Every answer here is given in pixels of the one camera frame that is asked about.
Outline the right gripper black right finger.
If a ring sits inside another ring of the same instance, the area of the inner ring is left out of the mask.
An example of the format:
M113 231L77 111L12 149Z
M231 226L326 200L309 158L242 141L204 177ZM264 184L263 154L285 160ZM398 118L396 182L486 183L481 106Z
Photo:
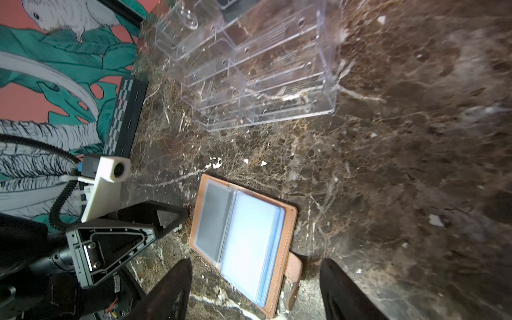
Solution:
M326 319L387 319L332 259L321 262L319 286Z

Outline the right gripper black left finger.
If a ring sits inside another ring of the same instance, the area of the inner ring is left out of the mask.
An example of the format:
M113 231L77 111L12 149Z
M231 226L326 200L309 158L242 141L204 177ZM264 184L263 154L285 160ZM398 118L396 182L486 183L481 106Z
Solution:
M192 277L190 258L179 260L125 319L185 319Z

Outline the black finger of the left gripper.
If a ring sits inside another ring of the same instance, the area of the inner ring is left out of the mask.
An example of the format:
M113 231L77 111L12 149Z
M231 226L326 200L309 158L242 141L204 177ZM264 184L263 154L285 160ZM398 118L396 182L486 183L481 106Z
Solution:
M152 225L157 238L162 238L189 218L189 210L158 201L144 201L108 213L106 219Z

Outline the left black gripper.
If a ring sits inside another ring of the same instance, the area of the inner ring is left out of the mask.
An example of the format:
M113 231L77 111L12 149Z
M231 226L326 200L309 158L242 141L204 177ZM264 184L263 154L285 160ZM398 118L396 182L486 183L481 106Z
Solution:
M2 319L81 319L79 284L97 287L157 240L140 223L58 225L51 235L44 223L1 214Z

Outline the clear plastic organizer box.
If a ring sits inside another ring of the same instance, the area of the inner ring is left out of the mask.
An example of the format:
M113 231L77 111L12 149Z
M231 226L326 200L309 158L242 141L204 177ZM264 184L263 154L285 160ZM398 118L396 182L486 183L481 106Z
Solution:
M155 24L155 46L206 131L332 113L334 1L176 1Z

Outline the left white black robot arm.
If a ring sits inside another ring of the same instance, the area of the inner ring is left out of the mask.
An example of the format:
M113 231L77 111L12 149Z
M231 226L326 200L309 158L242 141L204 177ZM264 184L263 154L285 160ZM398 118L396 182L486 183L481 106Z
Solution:
M144 292L126 266L189 217L144 201L50 235L1 215L2 319L125 319Z

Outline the black white checkerboard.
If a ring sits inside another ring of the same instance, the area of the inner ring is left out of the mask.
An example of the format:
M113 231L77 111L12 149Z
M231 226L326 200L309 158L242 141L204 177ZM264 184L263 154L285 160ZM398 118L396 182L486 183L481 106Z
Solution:
M134 77L121 79L103 154L129 158L141 116L148 82Z

